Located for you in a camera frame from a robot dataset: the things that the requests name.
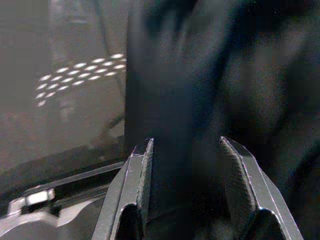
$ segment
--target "textured gripper pad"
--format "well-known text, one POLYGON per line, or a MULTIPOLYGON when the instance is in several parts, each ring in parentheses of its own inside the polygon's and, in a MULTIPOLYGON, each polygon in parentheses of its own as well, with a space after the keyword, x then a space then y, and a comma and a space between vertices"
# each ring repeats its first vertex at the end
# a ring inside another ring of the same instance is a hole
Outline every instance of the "textured gripper pad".
POLYGON ((256 210, 255 199, 250 189, 241 156, 225 138, 220 148, 224 161, 225 195, 235 235, 240 236, 256 210))

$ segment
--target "gray surface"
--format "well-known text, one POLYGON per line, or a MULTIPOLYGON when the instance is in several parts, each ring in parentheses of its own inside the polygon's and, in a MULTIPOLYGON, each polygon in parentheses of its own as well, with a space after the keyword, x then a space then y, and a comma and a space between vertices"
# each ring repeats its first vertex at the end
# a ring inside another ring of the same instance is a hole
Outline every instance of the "gray surface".
POLYGON ((89 240, 102 207, 90 199, 64 208, 56 217, 44 211, 11 214, 0 220, 0 240, 89 240))

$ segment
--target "black cloth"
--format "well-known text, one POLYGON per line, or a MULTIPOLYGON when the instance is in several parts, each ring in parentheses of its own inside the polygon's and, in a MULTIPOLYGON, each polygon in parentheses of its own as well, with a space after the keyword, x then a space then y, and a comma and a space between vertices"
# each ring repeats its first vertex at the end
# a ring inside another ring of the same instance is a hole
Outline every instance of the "black cloth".
POLYGON ((225 213, 227 136, 256 156, 304 239, 320 239, 318 15, 311 0, 131 1, 125 134, 128 152, 155 139, 150 219, 188 201, 225 213))

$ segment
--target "dark blurry object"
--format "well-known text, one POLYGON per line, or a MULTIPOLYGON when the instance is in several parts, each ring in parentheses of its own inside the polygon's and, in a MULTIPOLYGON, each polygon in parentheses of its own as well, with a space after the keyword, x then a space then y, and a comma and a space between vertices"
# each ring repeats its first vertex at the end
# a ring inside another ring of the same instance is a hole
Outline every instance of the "dark blurry object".
POLYGON ((319 238, 319 216, 305 212, 317 208, 320 193, 312 187, 320 156, 318 16, 313 0, 131 2, 125 135, 128 153, 155 139, 152 218, 193 198, 208 232, 221 216, 228 220, 218 152, 220 136, 229 136, 256 157, 303 237, 319 238))

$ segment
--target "dotted light pattern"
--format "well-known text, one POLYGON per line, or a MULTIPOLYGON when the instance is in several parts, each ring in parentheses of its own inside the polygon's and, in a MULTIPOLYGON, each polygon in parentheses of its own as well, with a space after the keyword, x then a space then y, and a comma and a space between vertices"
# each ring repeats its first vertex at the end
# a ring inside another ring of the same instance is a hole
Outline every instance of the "dotted light pattern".
POLYGON ((53 73, 45 74, 38 79, 34 97, 36 105, 42 107, 55 95, 123 73, 126 61, 122 53, 117 53, 108 59, 98 57, 57 68, 53 73))

